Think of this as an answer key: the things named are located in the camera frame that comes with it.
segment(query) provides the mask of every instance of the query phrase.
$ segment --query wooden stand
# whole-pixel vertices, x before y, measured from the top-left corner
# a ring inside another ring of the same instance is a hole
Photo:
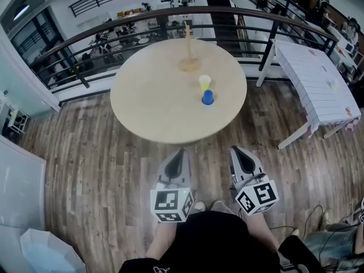
[[[192,51],[191,51],[191,36],[189,34],[189,25],[185,23],[186,26],[186,45],[187,45],[187,57],[182,59],[178,63],[178,67],[183,72],[195,72],[200,70],[201,68],[201,62],[199,59],[195,59],[192,57]]]

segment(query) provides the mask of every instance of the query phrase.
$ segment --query blue cup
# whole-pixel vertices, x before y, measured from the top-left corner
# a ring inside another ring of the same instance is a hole
[[[211,105],[214,102],[213,93],[211,90],[205,90],[202,102],[205,105]]]

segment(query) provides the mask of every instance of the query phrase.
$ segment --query table leg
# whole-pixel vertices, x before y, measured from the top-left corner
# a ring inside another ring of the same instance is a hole
[[[274,56],[275,56],[275,46],[274,46],[274,44],[273,44],[273,45],[272,45],[272,48],[271,48],[271,51],[270,51],[270,52],[269,52],[269,54],[268,54],[268,57],[267,57],[266,63],[264,64],[264,67],[263,67],[262,73],[260,74],[259,79],[258,79],[258,81],[257,81],[257,87],[262,86],[263,81],[264,81],[264,78],[266,77],[266,75],[267,75],[267,73],[268,73],[268,69],[269,69],[269,67],[270,67],[270,66],[271,66],[271,64],[272,64],[272,61],[273,61]]]
[[[345,125],[347,125],[347,123],[342,123],[335,126],[333,129],[329,130],[326,134],[324,134],[324,139],[331,137],[334,133],[336,133],[339,129],[343,128]]]
[[[307,132],[307,129],[309,127],[308,122],[306,122],[304,125],[302,125],[299,129],[297,129],[293,134],[291,134],[287,139],[282,141],[278,145],[278,149],[282,149],[287,147],[290,143],[294,142],[297,138],[304,135]]]

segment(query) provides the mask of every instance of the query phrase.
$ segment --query table top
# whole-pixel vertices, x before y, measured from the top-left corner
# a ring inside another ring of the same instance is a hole
[[[111,106],[132,133],[154,142],[184,144],[223,129],[240,111],[246,97],[243,69],[231,54],[213,43],[191,40],[201,69],[183,72],[185,39],[154,43],[130,57],[115,75]],[[212,79],[214,103],[204,105],[198,81]]]
[[[139,44],[144,44],[144,43],[147,43],[147,42],[149,42],[149,38],[139,39],[139,41],[138,41]]]
[[[324,15],[324,18],[326,18],[328,21],[330,21],[332,24],[334,24],[334,25],[336,25],[337,26],[337,24],[336,24],[336,22],[335,21],[333,21],[328,15]]]
[[[338,124],[361,116],[348,86],[324,52],[280,40],[275,41],[275,48],[309,122],[315,126]]]
[[[338,46],[336,46],[336,47],[334,48],[333,52],[332,52],[331,57],[332,57],[333,55],[337,55],[337,56],[339,57],[340,62],[345,63],[345,64],[346,64],[349,68],[355,68],[355,69],[357,69],[357,68],[358,68],[358,66],[357,66],[357,64],[355,63],[355,61],[353,60],[353,58],[349,55],[349,53],[348,53],[345,49],[343,49],[343,48],[339,48]]]

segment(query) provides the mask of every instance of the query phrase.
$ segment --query ceiling light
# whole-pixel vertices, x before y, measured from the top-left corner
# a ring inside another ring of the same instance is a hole
[[[29,8],[29,5],[21,5],[15,12],[15,17],[14,20],[18,19],[20,16],[22,16],[22,14],[27,11],[27,9]]]

